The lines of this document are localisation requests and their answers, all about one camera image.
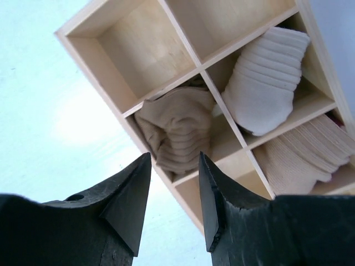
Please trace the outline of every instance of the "stacked towel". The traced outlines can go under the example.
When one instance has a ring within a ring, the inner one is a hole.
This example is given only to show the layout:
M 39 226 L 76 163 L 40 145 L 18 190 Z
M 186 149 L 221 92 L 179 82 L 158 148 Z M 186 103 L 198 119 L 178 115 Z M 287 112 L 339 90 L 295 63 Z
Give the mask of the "stacked towel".
M 145 101 L 135 119 L 164 170 L 184 174 L 197 168 L 200 151 L 210 153 L 214 98 L 203 88 L 183 87 Z
M 274 193 L 308 194 L 355 154 L 355 141 L 326 115 L 254 149 Z
M 245 46 L 222 93 L 240 126 L 262 136 L 286 121 L 309 42 L 306 33 L 274 27 Z

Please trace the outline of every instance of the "black object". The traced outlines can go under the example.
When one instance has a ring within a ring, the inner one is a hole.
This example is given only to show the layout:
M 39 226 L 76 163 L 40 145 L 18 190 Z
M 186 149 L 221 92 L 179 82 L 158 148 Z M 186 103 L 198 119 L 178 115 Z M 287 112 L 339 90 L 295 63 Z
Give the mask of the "black object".
M 204 154 L 199 181 L 214 266 L 355 265 L 355 197 L 269 201 L 226 176 Z
M 126 266 L 138 255 L 150 154 L 65 201 L 0 195 L 1 266 Z

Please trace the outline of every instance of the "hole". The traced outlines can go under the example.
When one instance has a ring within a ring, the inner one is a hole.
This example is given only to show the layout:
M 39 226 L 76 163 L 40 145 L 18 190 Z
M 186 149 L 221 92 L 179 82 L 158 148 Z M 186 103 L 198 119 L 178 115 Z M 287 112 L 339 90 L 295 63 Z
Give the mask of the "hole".
M 75 195 L 72 195 L 69 198 L 67 198 L 65 201 L 78 201 L 78 200 L 81 200 L 82 198 L 84 198 L 83 195 L 75 194 Z

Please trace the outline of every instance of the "beige towel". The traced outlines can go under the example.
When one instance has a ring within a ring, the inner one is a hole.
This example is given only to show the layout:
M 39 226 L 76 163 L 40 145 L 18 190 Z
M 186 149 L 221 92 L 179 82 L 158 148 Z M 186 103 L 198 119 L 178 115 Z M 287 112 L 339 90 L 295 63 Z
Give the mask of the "beige towel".
M 348 163 L 355 141 L 321 115 L 254 149 L 254 154 L 275 194 L 308 194 L 317 181 L 330 181 Z
M 197 168 L 199 153 L 210 153 L 214 98 L 203 88 L 177 88 L 145 101 L 135 119 L 164 170 L 184 174 Z
M 306 33 L 274 27 L 244 47 L 222 93 L 240 126 L 262 136 L 285 122 L 309 42 Z

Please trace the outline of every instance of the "shelf compartment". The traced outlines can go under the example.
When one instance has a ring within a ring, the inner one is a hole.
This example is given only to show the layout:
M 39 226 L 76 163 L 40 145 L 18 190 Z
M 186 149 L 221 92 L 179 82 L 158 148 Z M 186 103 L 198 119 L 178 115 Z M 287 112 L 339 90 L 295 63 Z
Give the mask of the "shelf compartment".
M 245 141 L 248 145 L 247 148 L 249 150 L 254 149 L 274 137 L 278 137 L 334 108 L 336 108 L 336 103 L 333 100 L 318 92 L 307 80 L 303 80 L 295 91 L 293 111 L 288 116 L 287 120 L 276 129 L 261 137 L 244 134 Z
M 250 36 L 256 38 L 262 34 L 260 28 L 275 26 L 287 18 L 283 14 L 290 16 L 297 10 L 294 0 L 166 2 L 202 61 L 233 42 L 251 41 Z
M 139 138 L 140 142 L 142 143 L 143 145 L 143 149 L 144 151 L 149 151 L 151 156 L 152 156 L 152 164 L 153 164 L 153 167 L 157 168 L 156 165 L 156 157 L 154 155 L 154 153 L 152 152 L 151 148 L 150 148 L 150 145 L 147 143 L 147 141 L 145 140 L 145 137 L 142 133 L 142 131 L 139 129 L 133 115 L 129 116 L 126 118 L 127 120 L 127 123 L 129 124 L 130 128 L 133 130 L 134 134 Z M 159 168 L 159 176 L 162 177 L 165 179 L 165 180 L 168 180 L 168 183 L 171 183 L 171 181 L 173 180 L 173 173 L 169 172 L 169 171 L 165 171 L 165 170 L 162 170 L 160 167 Z
M 296 13 L 282 22 L 280 27 L 305 31 L 299 13 Z M 222 93 L 225 90 L 242 49 L 243 47 L 207 69 L 207 72 L 219 93 Z M 283 124 L 263 136 L 252 136 L 240 128 L 246 144 L 246 149 L 252 150 L 294 127 L 335 109 L 337 107 L 336 103 L 334 102 L 332 95 L 329 94 L 329 86 L 326 81 L 323 80 L 322 75 L 324 76 L 324 73 L 318 58 L 315 55 L 313 46 L 310 45 L 302 61 L 302 79 L 295 90 L 293 111 Z
M 175 89 L 179 84 L 198 75 L 198 73 L 199 73 L 198 69 L 193 69 L 193 70 L 188 69 L 187 71 L 174 77 L 172 80 L 169 80 L 168 82 L 166 82 L 166 84 L 162 85 L 161 87 L 159 87 L 155 90 L 152 90 L 150 93 L 146 94 L 144 97 L 138 99 L 131 106 L 131 108 L 128 111 L 123 113 L 123 116 L 128 117 L 128 116 L 134 114 L 135 112 L 137 112 L 139 109 L 142 108 L 143 102 L 145 100 L 156 100 L 157 98 L 162 97 L 164 94 L 168 93 L 170 90 Z
M 311 195 L 341 195 L 355 189 L 355 169 L 350 165 L 342 166 L 333 174 L 330 182 L 317 182 Z
M 97 2 L 67 40 L 121 113 L 195 69 L 158 0 Z
M 252 191 L 255 194 L 258 194 L 268 200 L 271 200 L 271 197 L 266 190 L 265 186 L 261 182 L 259 175 L 255 171 L 247 172 L 243 175 L 240 175 L 237 168 L 232 163 L 230 165 L 219 166 L 223 173 L 231 177 L 233 180 L 237 181 L 240 185 L 244 186 L 248 190 Z M 202 207 L 200 199 L 200 185 L 199 185 L 199 176 L 198 174 L 192 177 L 189 180 L 186 180 L 184 183 L 176 186 L 177 191 L 181 194 L 184 199 L 188 210 L 188 214 L 196 226 L 203 232 L 203 217 L 202 217 Z
M 212 115 L 211 159 L 219 165 L 222 161 L 228 160 L 233 155 L 243 154 L 243 150 L 218 105 L 215 106 Z M 175 175 L 173 177 L 173 185 L 178 186 L 194 178 L 197 174 L 198 169 L 190 171 L 185 175 Z

